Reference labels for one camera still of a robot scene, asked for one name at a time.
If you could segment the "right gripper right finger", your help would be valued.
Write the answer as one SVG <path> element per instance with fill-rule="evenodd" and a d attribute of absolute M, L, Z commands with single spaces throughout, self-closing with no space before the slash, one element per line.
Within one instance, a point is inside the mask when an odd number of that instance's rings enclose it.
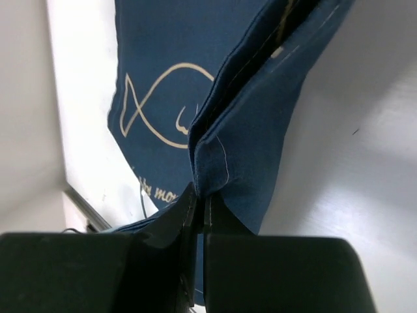
<path fill-rule="evenodd" d="M 334 237 L 253 234 L 219 194 L 205 203 L 207 312 L 372 312 L 354 248 Z"/>

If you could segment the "aluminium front rail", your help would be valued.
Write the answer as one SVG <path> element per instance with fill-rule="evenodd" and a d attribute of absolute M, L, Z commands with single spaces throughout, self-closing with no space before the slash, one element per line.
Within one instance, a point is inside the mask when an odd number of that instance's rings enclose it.
<path fill-rule="evenodd" d="M 111 226 L 105 219 L 98 214 L 95 209 L 71 186 L 64 190 L 64 194 L 69 197 L 78 211 L 87 219 L 96 231 L 110 230 Z"/>

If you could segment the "blue fish placemat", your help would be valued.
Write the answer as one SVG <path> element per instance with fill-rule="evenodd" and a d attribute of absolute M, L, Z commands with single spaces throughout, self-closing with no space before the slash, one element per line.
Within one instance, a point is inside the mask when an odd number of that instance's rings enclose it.
<path fill-rule="evenodd" d="M 258 232 L 304 80 L 352 1 L 116 1 L 108 128 L 158 209 L 192 183 Z"/>

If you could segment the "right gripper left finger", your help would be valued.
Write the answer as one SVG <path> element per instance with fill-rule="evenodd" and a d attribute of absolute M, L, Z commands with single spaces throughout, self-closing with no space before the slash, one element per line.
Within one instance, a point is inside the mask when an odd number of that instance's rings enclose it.
<path fill-rule="evenodd" d="M 139 231 L 5 233 L 2 312 L 186 312 L 193 186 Z"/>

